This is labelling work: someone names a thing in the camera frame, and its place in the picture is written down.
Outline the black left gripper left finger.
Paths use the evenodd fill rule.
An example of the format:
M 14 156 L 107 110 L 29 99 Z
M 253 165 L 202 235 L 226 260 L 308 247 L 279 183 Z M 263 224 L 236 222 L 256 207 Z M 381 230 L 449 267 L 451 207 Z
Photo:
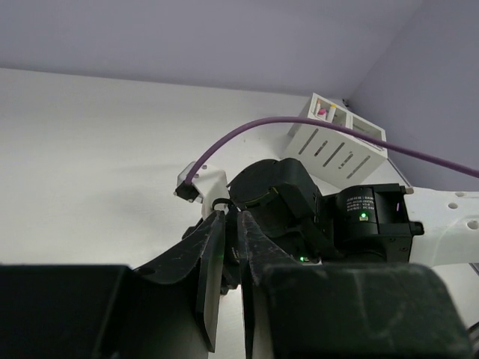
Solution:
M 225 252 L 225 215 L 214 212 L 185 239 L 138 267 L 138 352 L 214 352 Z

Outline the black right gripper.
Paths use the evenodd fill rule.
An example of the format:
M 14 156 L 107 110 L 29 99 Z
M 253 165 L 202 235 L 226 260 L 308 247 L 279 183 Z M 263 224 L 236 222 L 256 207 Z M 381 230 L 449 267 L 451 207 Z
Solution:
M 263 233 L 301 263 L 341 260 L 330 233 L 332 220 L 326 201 L 302 163 L 296 159 L 264 159 L 228 181 L 225 213 L 225 254 L 221 294 L 236 289 L 240 281 L 237 217 L 250 212 Z

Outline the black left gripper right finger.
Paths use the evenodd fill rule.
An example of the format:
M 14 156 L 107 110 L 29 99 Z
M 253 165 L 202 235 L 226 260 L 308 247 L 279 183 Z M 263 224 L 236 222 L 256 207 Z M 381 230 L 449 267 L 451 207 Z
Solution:
M 293 314 L 299 265 L 260 229 L 250 212 L 237 220 L 247 358 L 298 358 Z

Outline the pink capped white marker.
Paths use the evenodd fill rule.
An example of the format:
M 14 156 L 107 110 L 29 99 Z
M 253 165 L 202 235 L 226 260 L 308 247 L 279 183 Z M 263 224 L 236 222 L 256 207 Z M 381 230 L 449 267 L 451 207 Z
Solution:
M 326 117 L 327 115 L 327 110 L 325 110 L 324 108 L 321 108 L 318 112 L 317 112 L 317 116 L 318 117 Z

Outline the yellow capped white marker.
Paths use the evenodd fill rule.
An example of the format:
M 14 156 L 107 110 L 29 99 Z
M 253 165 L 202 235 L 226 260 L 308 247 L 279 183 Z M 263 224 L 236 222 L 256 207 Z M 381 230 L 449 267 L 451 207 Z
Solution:
M 329 108 L 329 112 L 328 112 L 328 119 L 329 121 L 332 121 L 334 119 L 334 116 L 335 116 L 335 112 L 336 112 L 336 105 L 335 104 L 331 104 L 330 108 Z

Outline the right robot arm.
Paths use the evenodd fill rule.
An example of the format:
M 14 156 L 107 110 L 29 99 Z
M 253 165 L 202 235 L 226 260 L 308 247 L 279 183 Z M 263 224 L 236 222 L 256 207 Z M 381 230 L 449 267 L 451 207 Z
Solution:
M 280 252 L 303 265 L 478 261 L 478 194 L 397 183 L 353 185 L 324 194 L 293 158 L 263 159 L 233 179 L 210 165 L 189 164 L 175 194 L 226 215 L 222 291 L 239 283 L 240 226 L 247 212 Z

